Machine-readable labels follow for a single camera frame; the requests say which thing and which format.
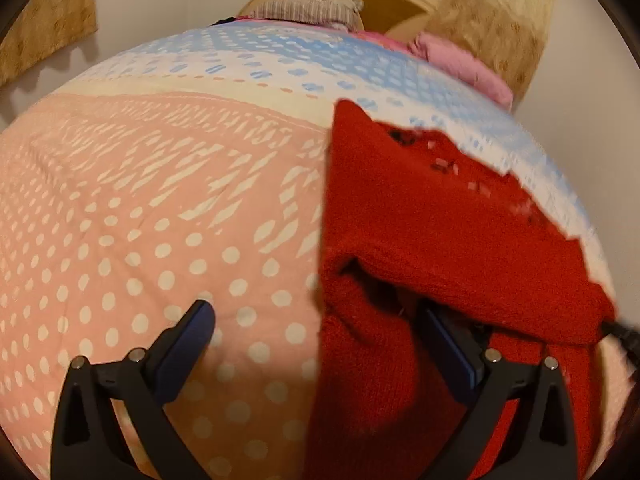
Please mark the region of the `striped grey pillow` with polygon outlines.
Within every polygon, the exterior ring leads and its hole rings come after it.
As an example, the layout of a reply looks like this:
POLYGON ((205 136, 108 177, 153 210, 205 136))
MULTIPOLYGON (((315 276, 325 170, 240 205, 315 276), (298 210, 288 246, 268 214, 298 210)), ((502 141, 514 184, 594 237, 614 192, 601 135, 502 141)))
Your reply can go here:
POLYGON ((243 13, 254 20, 286 21, 356 32, 360 5, 352 0, 267 0, 243 13))

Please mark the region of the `beige curtain on left wall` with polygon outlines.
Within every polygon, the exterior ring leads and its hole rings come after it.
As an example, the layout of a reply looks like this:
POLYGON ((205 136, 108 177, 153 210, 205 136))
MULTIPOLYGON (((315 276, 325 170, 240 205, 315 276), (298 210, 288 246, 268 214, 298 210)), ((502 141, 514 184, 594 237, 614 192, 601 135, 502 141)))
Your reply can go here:
POLYGON ((1 41, 1 83, 97 30, 94 0, 29 0, 1 41))

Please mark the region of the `red knitted sweater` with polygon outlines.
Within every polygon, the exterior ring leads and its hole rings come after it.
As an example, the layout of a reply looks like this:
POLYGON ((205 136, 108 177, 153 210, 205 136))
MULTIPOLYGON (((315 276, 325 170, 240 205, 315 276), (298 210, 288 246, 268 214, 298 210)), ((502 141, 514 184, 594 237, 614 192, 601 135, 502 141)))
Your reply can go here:
POLYGON ((597 345, 614 304, 512 174, 462 154, 445 133, 400 130, 357 104, 333 118, 320 284, 320 372, 306 479, 414 479, 454 433, 454 400, 410 327, 398 290, 492 328, 512 361, 558 360, 586 474, 601 435, 597 345))

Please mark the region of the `pink pillow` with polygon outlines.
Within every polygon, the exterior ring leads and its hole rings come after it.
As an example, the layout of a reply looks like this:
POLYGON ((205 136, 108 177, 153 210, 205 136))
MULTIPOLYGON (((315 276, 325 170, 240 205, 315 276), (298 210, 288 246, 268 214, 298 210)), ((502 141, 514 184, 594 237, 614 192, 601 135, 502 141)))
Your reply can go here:
POLYGON ((510 112, 513 105, 513 92, 510 87, 469 51, 428 32, 417 34, 408 43, 408 49, 413 55, 464 82, 510 112))

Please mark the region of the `pink blue dotted bed cover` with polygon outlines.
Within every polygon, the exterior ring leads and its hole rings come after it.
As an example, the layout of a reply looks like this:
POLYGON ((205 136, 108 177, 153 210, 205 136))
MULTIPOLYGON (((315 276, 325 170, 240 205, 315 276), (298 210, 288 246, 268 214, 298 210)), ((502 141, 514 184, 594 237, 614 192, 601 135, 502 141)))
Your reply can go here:
MULTIPOLYGON (((91 67, 2 132, 1 429, 34 477, 53 479, 72 359, 150 348, 205 300, 215 330, 168 419, 206 479, 306 479, 341 100, 400 130, 445 133, 512 174, 578 240, 614 304, 567 180, 509 113, 441 70, 367 41, 238 21, 155 40, 91 67)), ((605 322, 615 318, 616 308, 605 322)), ((601 435, 579 479, 604 461, 628 394, 616 341, 602 333, 597 350, 601 435)))

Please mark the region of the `beige curtain by headboard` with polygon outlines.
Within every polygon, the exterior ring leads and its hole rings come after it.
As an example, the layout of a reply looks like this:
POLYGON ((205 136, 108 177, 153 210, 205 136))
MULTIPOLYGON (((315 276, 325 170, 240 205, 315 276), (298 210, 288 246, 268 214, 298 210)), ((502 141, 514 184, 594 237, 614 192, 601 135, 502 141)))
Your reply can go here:
POLYGON ((442 0, 425 30, 470 52, 520 102, 547 45, 558 0, 442 0))

